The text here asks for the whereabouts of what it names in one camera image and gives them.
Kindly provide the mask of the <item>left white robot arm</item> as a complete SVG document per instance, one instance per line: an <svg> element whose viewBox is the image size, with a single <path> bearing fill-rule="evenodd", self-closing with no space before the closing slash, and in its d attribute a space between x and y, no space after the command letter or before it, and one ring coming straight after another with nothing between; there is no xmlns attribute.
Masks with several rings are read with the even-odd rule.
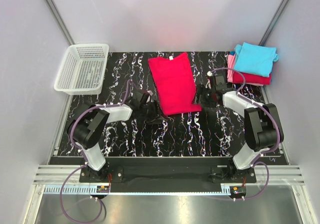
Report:
<svg viewBox="0 0 320 224"><path fill-rule="evenodd" d="M71 119L67 128L70 142L85 159L85 170L98 182L110 174L99 140L107 124L143 117L147 124L161 124L165 119L160 105L151 92L137 90L114 105L85 103Z"/></svg>

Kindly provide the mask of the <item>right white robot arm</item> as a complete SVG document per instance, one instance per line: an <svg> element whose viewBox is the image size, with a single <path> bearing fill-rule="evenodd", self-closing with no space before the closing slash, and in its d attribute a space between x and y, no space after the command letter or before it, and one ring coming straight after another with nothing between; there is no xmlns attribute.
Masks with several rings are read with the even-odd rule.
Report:
<svg viewBox="0 0 320 224"><path fill-rule="evenodd" d="M245 144L226 167L212 171L213 181L242 181L253 171L257 160L273 152L284 140L278 110L274 104L251 100L225 82L223 75L208 76L208 83L196 86L194 104L213 108L223 105L244 118Z"/></svg>

